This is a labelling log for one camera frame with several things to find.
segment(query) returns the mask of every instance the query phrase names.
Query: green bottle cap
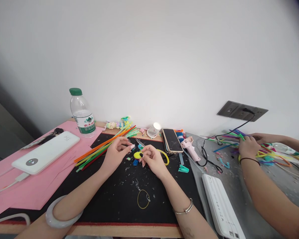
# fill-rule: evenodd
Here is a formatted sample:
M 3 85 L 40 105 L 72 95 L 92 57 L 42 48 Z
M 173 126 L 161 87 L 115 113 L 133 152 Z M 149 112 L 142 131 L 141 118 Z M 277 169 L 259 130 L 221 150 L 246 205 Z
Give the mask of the green bottle cap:
M 70 88 L 70 94 L 73 96 L 80 96 L 82 95 L 82 90 L 80 88 Z

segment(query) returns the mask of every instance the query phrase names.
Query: white bangle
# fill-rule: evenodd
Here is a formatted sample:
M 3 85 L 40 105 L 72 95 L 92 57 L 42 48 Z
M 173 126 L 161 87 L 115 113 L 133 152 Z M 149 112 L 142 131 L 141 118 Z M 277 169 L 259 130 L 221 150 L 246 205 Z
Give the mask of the white bangle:
M 59 221 L 57 220 L 54 216 L 53 216 L 53 209 L 55 207 L 55 205 L 62 200 L 62 198 L 64 198 L 66 195 L 59 197 L 58 199 L 56 199 L 54 202 L 51 203 L 51 205 L 48 207 L 47 212 L 46 212 L 46 222 L 50 227 L 53 228 L 66 228 L 69 226 L 72 226 L 82 215 L 83 211 L 77 215 L 75 218 L 68 220 L 68 221 Z

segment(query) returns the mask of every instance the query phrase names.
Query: pink glue gun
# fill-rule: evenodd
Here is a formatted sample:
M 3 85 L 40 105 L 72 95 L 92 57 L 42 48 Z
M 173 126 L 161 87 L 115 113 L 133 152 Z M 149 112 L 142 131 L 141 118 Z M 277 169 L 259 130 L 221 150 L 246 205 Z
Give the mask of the pink glue gun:
M 197 162 L 200 161 L 200 157 L 198 157 L 197 153 L 195 152 L 195 148 L 192 146 L 193 137 L 189 136 L 186 139 L 184 139 L 183 142 L 180 144 L 182 145 L 183 149 L 187 149 L 192 159 Z

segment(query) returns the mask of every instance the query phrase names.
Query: woman's hand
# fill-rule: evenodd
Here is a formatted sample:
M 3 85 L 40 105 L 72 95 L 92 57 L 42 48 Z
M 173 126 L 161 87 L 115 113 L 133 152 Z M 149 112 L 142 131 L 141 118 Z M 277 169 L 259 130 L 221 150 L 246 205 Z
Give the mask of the woman's hand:
M 166 175 L 169 175 L 169 171 L 165 166 L 163 158 L 160 152 L 154 148 L 152 145 L 146 145 L 142 149 L 143 157 L 142 159 L 147 162 L 150 169 L 155 175 L 162 180 L 162 178 Z
M 135 145 L 129 142 L 127 138 L 117 137 L 107 149 L 104 162 L 101 166 L 102 170 L 111 175 L 120 165 L 125 155 L 134 147 Z
M 245 136 L 245 141 L 242 139 L 239 140 L 241 158 L 254 158 L 260 148 L 254 137 Z
M 276 134 L 262 134 L 262 133 L 253 133 L 250 136 L 254 137 L 257 140 L 258 144 L 262 143 L 279 143 L 282 142 L 286 136 L 276 135 Z

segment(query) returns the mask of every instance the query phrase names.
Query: black mat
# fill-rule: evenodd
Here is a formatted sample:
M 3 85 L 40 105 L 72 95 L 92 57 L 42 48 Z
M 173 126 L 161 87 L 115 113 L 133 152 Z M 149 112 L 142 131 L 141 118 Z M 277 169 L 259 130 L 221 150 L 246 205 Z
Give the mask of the black mat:
M 113 135 L 101 134 L 96 143 L 100 144 L 112 138 Z M 131 143 L 136 143 L 134 138 L 131 138 Z M 155 148 L 163 150 L 163 143 L 150 140 L 141 140 L 145 145 L 152 144 Z M 167 193 L 162 182 L 149 169 L 148 166 L 142 168 L 141 164 L 133 166 L 132 151 L 126 157 L 131 157 L 131 161 L 123 159 L 123 162 L 117 170 L 108 178 L 101 186 L 96 195 L 87 205 L 83 215 L 78 222 L 91 223 L 172 223 L 177 224 L 176 217 L 172 211 L 172 206 L 167 197 Z M 187 156 L 183 153 L 184 162 L 187 168 L 190 169 L 190 164 Z M 82 182 L 88 179 L 92 174 L 99 170 L 104 160 L 101 156 L 93 164 L 91 164 L 83 172 L 76 173 L 76 169 L 68 175 L 58 190 L 53 194 L 50 200 L 42 208 L 42 210 L 25 210 L 10 208 L 0 214 L 0 218 L 16 214 L 26 213 L 31 221 L 35 221 L 48 208 L 48 206 L 58 197 L 70 193 L 73 189 L 79 186 Z M 180 164 L 179 156 L 173 155 L 169 157 L 170 163 L 167 166 L 169 172 L 178 182 L 180 187 L 189 198 L 192 198 L 194 205 L 203 214 L 203 208 L 197 193 L 195 180 L 191 169 L 189 173 L 178 172 Z M 150 203 L 146 209 L 140 209 L 137 205 L 137 196 L 140 189 L 144 189 L 150 196 Z M 147 204 L 146 193 L 141 192 L 139 203 L 141 207 Z

